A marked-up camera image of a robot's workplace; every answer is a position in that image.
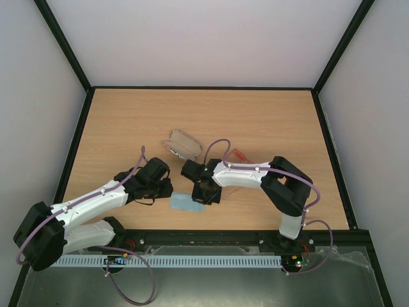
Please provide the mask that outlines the blue cleaning cloth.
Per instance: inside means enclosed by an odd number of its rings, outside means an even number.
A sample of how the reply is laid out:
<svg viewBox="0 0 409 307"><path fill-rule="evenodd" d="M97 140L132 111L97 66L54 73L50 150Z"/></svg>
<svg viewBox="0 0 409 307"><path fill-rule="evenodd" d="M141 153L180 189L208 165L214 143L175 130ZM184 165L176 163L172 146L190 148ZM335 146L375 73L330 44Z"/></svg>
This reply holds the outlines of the blue cleaning cloth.
<svg viewBox="0 0 409 307"><path fill-rule="evenodd" d="M169 204L171 209L187 212L204 212L205 206L192 200L190 194L173 192Z"/></svg>

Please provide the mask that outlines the orange transparent sunglasses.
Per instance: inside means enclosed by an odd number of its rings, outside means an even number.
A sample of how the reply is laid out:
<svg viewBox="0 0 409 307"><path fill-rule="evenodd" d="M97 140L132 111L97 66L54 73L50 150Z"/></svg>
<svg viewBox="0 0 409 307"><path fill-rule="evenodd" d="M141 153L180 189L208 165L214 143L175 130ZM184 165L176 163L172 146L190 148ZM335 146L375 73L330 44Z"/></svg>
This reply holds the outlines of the orange transparent sunglasses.
<svg viewBox="0 0 409 307"><path fill-rule="evenodd" d="M237 164L253 164L253 162L241 151L234 148L230 150L226 157L227 162L237 163ZM236 195L242 187L234 186L228 187L228 195L233 196Z"/></svg>

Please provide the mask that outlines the striped newspaper print glasses case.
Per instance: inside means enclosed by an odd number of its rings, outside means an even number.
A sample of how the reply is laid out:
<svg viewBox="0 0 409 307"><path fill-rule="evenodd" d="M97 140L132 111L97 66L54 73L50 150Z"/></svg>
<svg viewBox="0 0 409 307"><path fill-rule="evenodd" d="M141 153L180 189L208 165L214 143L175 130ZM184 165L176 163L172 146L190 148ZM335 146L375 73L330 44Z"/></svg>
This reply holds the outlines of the striped newspaper print glasses case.
<svg viewBox="0 0 409 307"><path fill-rule="evenodd" d="M172 154L184 161L195 161L202 153L202 146L183 131L174 129L168 140L162 142L163 146Z"/></svg>

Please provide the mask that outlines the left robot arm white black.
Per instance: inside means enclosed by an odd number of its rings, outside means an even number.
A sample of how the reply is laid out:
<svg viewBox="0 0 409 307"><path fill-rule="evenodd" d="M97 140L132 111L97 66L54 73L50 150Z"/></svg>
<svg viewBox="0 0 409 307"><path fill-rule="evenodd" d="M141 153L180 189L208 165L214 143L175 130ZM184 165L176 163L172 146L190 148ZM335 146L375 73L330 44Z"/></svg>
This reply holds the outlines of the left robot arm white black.
<svg viewBox="0 0 409 307"><path fill-rule="evenodd" d="M108 246L121 240L124 229L115 218L95 224L87 221L133 201L169 198L173 187L169 166L158 157L143 167L118 173L102 187L74 200L34 204L17 228L13 241L19 247L20 264L42 271L62 255L93 246Z"/></svg>

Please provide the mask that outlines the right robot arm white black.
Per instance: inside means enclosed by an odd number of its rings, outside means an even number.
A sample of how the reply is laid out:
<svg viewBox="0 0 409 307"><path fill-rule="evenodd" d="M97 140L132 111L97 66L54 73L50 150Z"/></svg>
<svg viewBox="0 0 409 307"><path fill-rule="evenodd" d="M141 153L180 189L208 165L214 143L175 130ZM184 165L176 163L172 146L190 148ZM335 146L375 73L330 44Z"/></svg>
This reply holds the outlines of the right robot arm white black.
<svg viewBox="0 0 409 307"><path fill-rule="evenodd" d="M192 200L203 205L219 203L224 187L244 187L263 191L281 212L279 244L288 251L301 243L305 204L313 181L289 160L274 157L271 162L240 164L210 159L206 164L187 160L181 175L193 182Z"/></svg>

